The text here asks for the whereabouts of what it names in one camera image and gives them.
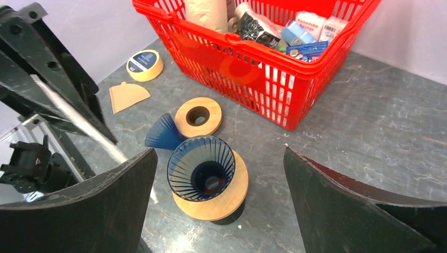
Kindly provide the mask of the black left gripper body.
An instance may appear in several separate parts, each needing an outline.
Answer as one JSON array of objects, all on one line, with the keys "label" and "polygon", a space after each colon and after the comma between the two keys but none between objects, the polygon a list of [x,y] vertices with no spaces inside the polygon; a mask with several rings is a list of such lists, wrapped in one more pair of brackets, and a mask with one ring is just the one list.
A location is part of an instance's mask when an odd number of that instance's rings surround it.
[{"label": "black left gripper body", "polygon": [[9,164],[1,165],[1,183],[12,185],[19,193],[56,192],[78,183],[63,157],[49,150],[48,135],[42,143],[18,141]]}]

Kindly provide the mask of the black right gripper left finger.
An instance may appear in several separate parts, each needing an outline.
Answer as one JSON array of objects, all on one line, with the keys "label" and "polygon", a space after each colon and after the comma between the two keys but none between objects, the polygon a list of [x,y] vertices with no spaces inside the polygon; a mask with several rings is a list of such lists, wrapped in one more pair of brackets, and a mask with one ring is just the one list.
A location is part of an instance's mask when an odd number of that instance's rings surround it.
[{"label": "black right gripper left finger", "polygon": [[141,233],[157,164],[149,148],[36,201],[1,205],[1,252],[149,252]]}]

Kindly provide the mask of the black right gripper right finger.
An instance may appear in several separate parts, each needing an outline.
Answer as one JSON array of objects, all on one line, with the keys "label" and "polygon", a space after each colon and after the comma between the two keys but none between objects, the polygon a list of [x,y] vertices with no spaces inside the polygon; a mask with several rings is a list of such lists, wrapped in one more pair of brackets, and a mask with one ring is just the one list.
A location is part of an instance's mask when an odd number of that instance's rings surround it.
[{"label": "black right gripper right finger", "polygon": [[284,172],[306,252],[446,252],[446,203],[386,191],[287,148]]}]

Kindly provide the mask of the white paper coffee filter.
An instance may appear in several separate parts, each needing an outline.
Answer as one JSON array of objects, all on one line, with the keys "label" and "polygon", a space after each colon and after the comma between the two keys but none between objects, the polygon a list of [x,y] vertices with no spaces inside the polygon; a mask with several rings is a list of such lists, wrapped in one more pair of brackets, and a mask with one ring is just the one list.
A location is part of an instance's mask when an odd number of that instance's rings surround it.
[{"label": "white paper coffee filter", "polygon": [[40,87],[51,102],[62,111],[62,113],[83,133],[89,136],[102,146],[102,148],[115,160],[118,164],[122,164],[128,160],[124,153],[104,134],[97,130],[90,122],[88,122],[78,111],[69,105],[63,98],[54,92],[47,84],[45,84],[37,75],[31,74],[31,79]]}]

